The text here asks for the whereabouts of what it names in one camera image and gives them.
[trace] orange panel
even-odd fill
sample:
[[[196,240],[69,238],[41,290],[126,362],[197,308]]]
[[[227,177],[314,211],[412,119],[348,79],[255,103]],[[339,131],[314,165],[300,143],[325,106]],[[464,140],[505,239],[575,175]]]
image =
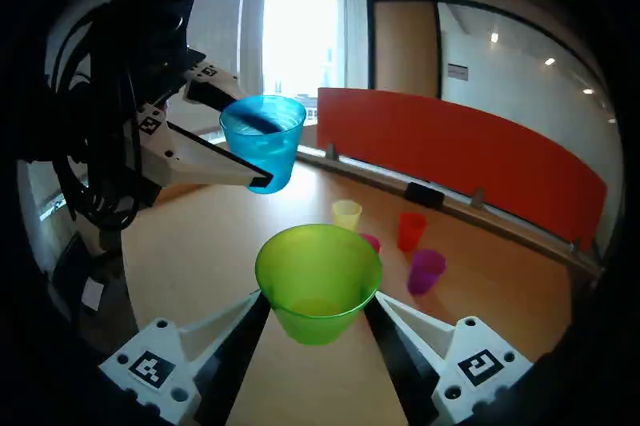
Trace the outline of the orange panel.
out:
[[[588,249],[606,185],[557,143],[477,109],[409,94],[321,88],[318,148],[432,181]]]

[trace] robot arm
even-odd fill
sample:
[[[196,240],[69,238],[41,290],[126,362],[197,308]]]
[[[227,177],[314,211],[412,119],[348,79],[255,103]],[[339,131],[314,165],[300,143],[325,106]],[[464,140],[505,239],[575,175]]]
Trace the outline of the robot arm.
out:
[[[184,99],[222,112],[242,97],[237,77],[207,62],[184,74]],[[166,120],[166,112],[145,104],[138,109],[142,175],[165,188],[181,183],[267,186],[273,175]],[[126,128],[132,138],[131,123]],[[129,143],[127,165],[133,169]]]
[[[63,139],[22,157],[52,161],[72,217],[77,212],[102,230],[119,232],[166,186],[271,181],[270,173],[168,122],[159,108],[184,85],[188,102],[221,112],[242,96],[235,76],[204,62],[205,55],[187,45],[193,4],[113,0],[82,17],[62,43],[50,92],[42,97],[49,98],[43,109],[57,113],[47,127]],[[58,81],[62,51],[81,26],[89,28]],[[86,57],[88,82],[74,84]],[[265,133],[279,131],[261,118],[243,120]],[[25,124],[26,134],[30,129]],[[86,184],[75,177],[69,157],[86,164]]]

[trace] purple cup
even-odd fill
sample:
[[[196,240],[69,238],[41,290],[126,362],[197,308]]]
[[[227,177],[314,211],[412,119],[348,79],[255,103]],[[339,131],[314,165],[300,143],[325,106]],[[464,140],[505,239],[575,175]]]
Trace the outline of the purple cup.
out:
[[[421,249],[414,254],[407,288],[412,295],[424,294],[445,272],[446,258],[433,249]]]
[[[373,249],[375,249],[376,253],[380,253],[380,241],[378,241],[378,239],[374,236],[371,236],[370,234],[366,234],[366,233],[360,233],[360,236],[363,237],[365,240],[367,240],[369,242],[369,244],[371,245],[371,247]]]

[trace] yellow cup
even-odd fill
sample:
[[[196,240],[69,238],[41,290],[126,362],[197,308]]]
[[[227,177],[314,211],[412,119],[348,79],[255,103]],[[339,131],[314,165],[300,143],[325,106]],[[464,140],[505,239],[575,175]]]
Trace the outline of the yellow cup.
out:
[[[334,225],[355,231],[362,207],[352,200],[340,200],[332,204],[331,212],[334,216]]]

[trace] cup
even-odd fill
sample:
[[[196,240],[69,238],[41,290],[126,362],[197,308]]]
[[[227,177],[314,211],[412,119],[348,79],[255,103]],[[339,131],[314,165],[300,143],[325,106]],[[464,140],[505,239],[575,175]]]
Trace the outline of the cup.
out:
[[[418,242],[426,228],[426,218],[419,213],[402,213],[398,227],[399,249],[408,253],[418,247]]]
[[[360,233],[360,236],[371,245],[371,248],[375,249],[376,253],[380,253],[380,241],[376,237],[366,233]]]
[[[331,213],[334,225],[355,231],[358,227],[362,207],[352,200],[340,200],[331,205]]]
[[[407,289],[412,295],[425,294],[446,270],[446,258],[433,249],[421,249],[414,254]]]
[[[227,106],[220,126],[231,153],[273,174],[266,187],[254,193],[275,193],[286,186],[294,168],[306,109],[290,98],[255,96]]]
[[[265,243],[255,276],[291,338],[329,344],[378,291],[382,264],[356,233],[333,225],[303,225]]]

